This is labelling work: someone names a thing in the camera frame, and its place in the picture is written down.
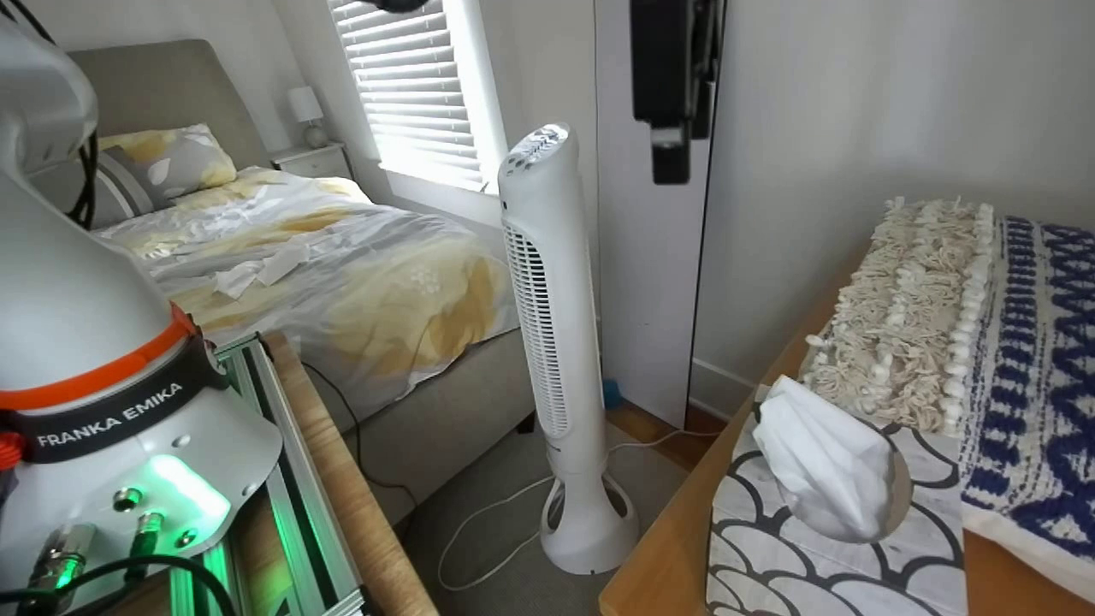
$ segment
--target yellow bedspread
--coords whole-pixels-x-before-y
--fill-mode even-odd
[[[285,327],[357,416],[517,324],[503,244],[339,177],[239,182],[101,230],[213,341]]]

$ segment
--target window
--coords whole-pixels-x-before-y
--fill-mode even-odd
[[[328,0],[383,172],[497,190],[503,122],[476,0]]]

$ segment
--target bed frame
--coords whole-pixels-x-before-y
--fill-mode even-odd
[[[209,122],[239,166],[269,154],[205,42],[72,51],[99,95],[99,133]],[[345,431],[396,525],[535,415],[517,333],[465,352],[446,377]]]

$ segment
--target white tissue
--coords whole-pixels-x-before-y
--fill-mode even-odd
[[[837,539],[877,539],[893,519],[893,449],[869,424],[780,377],[752,431],[791,513]]]

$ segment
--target white appliance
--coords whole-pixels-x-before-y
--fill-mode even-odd
[[[564,128],[527,133],[498,172],[511,277],[554,473],[542,545],[572,574],[616,568],[636,545],[636,510],[610,480],[590,230],[574,141]]]

